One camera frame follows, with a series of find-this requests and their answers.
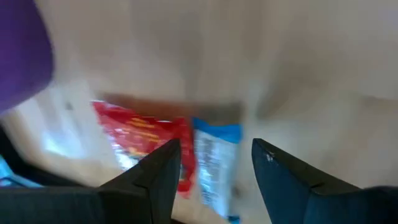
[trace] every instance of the purple fabric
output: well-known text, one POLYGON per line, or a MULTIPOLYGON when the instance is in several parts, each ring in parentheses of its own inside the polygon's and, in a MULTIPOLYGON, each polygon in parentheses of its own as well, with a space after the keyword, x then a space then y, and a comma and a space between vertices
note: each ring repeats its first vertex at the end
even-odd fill
POLYGON ((0 114, 45 88, 53 57, 33 0, 0 0, 0 114))

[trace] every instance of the floor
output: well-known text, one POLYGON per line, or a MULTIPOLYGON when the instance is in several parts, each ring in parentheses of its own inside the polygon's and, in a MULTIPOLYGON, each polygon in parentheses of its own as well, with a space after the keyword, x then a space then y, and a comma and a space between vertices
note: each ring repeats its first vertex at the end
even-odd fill
MULTIPOLYGON (((398 185, 398 2, 36 0, 51 85, 10 111, 24 157, 83 184, 118 175, 88 103, 244 126, 233 207, 270 223, 251 164, 263 138, 359 187, 398 185)), ((177 196, 173 216, 225 223, 177 196)))

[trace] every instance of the blue and white snack bag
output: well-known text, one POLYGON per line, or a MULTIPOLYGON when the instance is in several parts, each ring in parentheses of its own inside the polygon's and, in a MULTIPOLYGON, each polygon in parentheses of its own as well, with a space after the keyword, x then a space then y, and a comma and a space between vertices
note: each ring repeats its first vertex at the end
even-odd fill
POLYGON ((203 203, 223 218, 229 215, 241 125, 212 126, 193 119, 197 175, 203 203))

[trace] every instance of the red snack bag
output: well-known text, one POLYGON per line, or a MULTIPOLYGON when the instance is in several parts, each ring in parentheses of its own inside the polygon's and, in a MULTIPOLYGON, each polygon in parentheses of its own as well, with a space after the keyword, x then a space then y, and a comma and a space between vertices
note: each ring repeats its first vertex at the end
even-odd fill
POLYGON ((108 135, 121 167, 130 169, 140 159, 165 144, 179 138, 181 142, 181 171, 178 191, 187 196, 195 171, 192 129, 183 117, 173 121, 159 121, 152 116, 141 116, 133 110, 104 101, 91 102, 98 121, 108 135))

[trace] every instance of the snack bag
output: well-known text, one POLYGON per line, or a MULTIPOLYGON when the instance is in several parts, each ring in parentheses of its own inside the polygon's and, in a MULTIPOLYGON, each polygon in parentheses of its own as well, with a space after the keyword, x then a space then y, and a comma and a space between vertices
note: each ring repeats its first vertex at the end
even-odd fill
POLYGON ((91 102, 108 135, 121 167, 130 169, 140 159, 173 138, 181 142, 181 171, 177 190, 187 196, 195 171, 192 130, 183 117, 160 121, 104 101, 91 102))
POLYGON ((198 118, 193 119, 193 126, 203 203, 228 218, 236 154, 242 138, 241 126, 212 126, 198 118))

